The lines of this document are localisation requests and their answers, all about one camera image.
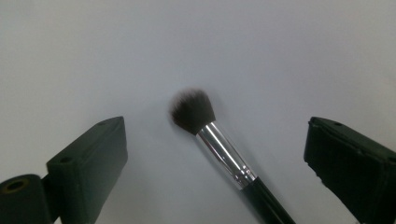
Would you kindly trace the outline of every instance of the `white surface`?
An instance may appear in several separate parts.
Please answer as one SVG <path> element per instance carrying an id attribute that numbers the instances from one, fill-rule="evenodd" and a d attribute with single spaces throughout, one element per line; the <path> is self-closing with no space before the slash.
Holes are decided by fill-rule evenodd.
<path id="1" fill-rule="evenodd" d="M 168 103 L 206 90 L 299 224 L 355 219 L 304 163 L 311 116 L 396 148 L 394 1 L 0 1 L 0 180 L 44 176 L 125 117 L 129 161 L 97 224 L 257 223 Z"/>

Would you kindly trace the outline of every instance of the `makeup brush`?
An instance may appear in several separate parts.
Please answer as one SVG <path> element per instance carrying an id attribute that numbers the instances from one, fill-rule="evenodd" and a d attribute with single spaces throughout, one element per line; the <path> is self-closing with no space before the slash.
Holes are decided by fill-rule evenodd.
<path id="1" fill-rule="evenodd" d="M 267 224 L 294 224 L 289 214 L 245 163 L 216 123 L 209 97 L 202 90 L 180 92 L 171 105 L 173 122 L 195 135 Z"/>

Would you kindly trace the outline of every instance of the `silver ferrule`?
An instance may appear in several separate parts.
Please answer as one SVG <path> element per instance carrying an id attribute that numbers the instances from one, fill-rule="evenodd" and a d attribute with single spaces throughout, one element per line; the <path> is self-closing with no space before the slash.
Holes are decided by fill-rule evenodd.
<path id="1" fill-rule="evenodd" d="M 232 177 L 233 182 L 239 189 L 244 189 L 256 179 L 257 176 L 219 130 L 215 122 L 207 124 L 196 136 L 210 150 L 223 168 L 222 170 Z"/>

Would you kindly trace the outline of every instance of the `brush bristles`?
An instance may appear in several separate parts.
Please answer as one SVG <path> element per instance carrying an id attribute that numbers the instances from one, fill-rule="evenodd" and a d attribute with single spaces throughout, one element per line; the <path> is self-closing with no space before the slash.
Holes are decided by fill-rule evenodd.
<path id="1" fill-rule="evenodd" d="M 216 120 L 209 97 L 202 90 L 180 92 L 175 96 L 170 112 L 176 125 L 194 135 Z"/>

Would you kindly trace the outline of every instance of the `black brush handle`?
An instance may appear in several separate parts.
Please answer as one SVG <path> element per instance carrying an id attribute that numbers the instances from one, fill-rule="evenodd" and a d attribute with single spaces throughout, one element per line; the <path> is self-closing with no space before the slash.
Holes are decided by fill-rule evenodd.
<path id="1" fill-rule="evenodd" d="M 267 224 L 295 224 L 271 191 L 257 177 L 241 190 Z"/>

